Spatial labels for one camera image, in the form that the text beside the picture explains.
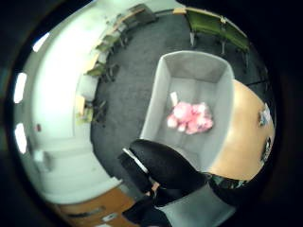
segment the floor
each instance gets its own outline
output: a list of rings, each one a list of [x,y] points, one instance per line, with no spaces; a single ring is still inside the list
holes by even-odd
[[[119,70],[115,82],[102,82],[96,93],[96,103],[107,100],[108,111],[105,127],[93,125],[91,140],[95,154],[110,175],[124,180],[131,189],[131,195],[138,199],[141,194],[134,187],[128,175],[117,161],[122,148],[139,137],[145,114],[152,94],[152,82],[159,58],[177,50],[192,50],[189,43],[189,29],[181,15],[162,15],[159,19],[144,26],[128,31],[130,38],[126,48],[117,48],[109,58],[117,63]],[[221,45],[215,37],[201,34],[196,51],[220,55]],[[241,53],[232,44],[227,44],[224,58],[230,62],[235,78],[244,84],[266,79],[264,65],[257,52],[252,49],[249,65],[244,73]],[[264,83],[251,85],[250,88],[264,101],[273,103],[270,88],[265,92]]]

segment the white wall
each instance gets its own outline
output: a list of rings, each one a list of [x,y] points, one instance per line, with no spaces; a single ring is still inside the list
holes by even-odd
[[[61,160],[61,157],[66,158],[68,155],[75,158],[76,155],[92,152],[90,125],[75,125],[75,94],[80,87],[79,80],[92,48],[100,36],[104,35],[106,21],[139,3],[146,3],[153,11],[181,6],[173,0],[97,0],[52,29],[39,52],[30,55],[24,68],[28,75],[24,101],[17,106],[15,121],[25,124],[26,134],[34,149],[46,151],[54,160]],[[40,132],[35,130],[37,124],[42,127]],[[30,154],[21,156],[27,174],[38,191],[47,191],[50,194],[51,188],[64,191],[58,186],[49,185],[56,176],[58,179],[62,178],[64,165],[54,165],[56,169],[50,173],[52,180],[48,181],[49,176],[43,173],[44,178],[41,181],[41,174]],[[74,168],[81,165],[80,159],[74,163]],[[101,167],[99,171],[94,171],[98,172],[98,177],[93,174],[92,181],[108,178]]]

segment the pink stuffed toy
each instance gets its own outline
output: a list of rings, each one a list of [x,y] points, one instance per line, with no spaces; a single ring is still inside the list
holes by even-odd
[[[213,121],[208,106],[202,102],[191,105],[178,102],[176,93],[170,94],[173,110],[168,117],[168,127],[178,128],[186,134],[207,131],[212,128]]]

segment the wooden desk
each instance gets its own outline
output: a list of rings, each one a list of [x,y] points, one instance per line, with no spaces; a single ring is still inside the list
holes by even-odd
[[[213,16],[213,17],[218,17],[219,19],[221,19],[221,15],[217,14],[217,13],[214,13],[214,12],[211,12],[211,11],[207,11],[205,9],[196,9],[196,8],[187,8],[187,10],[191,10],[191,11],[195,11],[195,12],[200,12],[202,14],[206,14],[206,15],[209,15],[209,16]]]
[[[266,138],[275,138],[273,121],[258,124],[264,103],[242,83],[234,80],[234,110],[223,149],[209,172],[232,179],[251,180],[263,166],[260,160]]]
[[[86,73],[87,71],[94,68],[94,66],[98,60],[99,54],[100,53],[98,51],[94,51],[91,53],[91,55],[89,56],[88,62],[84,66],[83,73]]]
[[[122,216],[122,212],[132,205],[134,200],[116,187],[89,201],[55,206],[56,212],[75,227],[95,227],[101,224],[112,227],[135,227],[136,225]]]

